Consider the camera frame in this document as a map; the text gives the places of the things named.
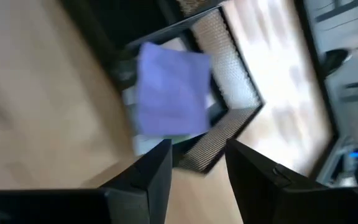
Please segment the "black mesh desk organizer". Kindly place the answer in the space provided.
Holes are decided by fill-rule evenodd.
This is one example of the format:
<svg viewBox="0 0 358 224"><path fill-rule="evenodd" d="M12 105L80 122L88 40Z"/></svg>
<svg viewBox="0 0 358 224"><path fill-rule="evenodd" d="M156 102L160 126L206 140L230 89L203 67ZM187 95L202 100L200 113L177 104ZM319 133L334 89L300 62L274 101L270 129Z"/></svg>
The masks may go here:
<svg viewBox="0 0 358 224"><path fill-rule="evenodd" d="M207 174L253 120L264 101L249 75L223 0L60 0L114 87L135 83L144 42L173 42L212 58L211 129L173 144L173 165Z"/></svg>

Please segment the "black table frame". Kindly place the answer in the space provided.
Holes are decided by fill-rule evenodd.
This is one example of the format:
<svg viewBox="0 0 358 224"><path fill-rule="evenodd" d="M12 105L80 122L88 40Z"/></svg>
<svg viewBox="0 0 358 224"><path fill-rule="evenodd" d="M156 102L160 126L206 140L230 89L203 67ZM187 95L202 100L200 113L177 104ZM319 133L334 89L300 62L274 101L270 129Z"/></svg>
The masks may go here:
<svg viewBox="0 0 358 224"><path fill-rule="evenodd" d="M329 93L325 85L326 72L324 71L323 66L320 64L321 56L319 54L317 42L315 40L313 25L309 19L307 5L305 3L305 0L292 0L292 1L294 4L297 18L300 23L300 27L302 29L301 33L305 39L306 48L310 55L311 65L318 83L319 92L321 93L324 110L328 117L328 124L329 124L328 127L332 133L331 137L329 138L328 144L323 149L322 155L318 157L318 160L316 164L313 166L313 169L311 171L311 177L317 180L318 177L323 174L324 164L329 159L330 153L333 151L335 144L339 140L339 131L338 131L333 107L329 99Z"/></svg>

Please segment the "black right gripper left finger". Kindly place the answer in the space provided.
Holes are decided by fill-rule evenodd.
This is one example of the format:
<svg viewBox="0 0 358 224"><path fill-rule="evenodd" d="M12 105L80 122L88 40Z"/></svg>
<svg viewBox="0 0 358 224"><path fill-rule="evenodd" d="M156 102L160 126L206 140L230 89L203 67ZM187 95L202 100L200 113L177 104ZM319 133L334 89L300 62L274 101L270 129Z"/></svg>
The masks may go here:
<svg viewBox="0 0 358 224"><path fill-rule="evenodd" d="M164 224L172 142L95 189L0 190L0 224Z"/></svg>

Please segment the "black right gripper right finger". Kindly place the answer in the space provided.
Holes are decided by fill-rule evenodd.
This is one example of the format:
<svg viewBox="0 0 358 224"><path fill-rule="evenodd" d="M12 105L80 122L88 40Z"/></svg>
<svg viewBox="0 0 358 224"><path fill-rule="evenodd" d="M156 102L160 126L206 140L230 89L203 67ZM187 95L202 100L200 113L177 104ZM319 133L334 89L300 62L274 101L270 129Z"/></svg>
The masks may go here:
<svg viewBox="0 0 358 224"><path fill-rule="evenodd" d="M235 139L225 159L244 224L358 224L358 187L327 187Z"/></svg>

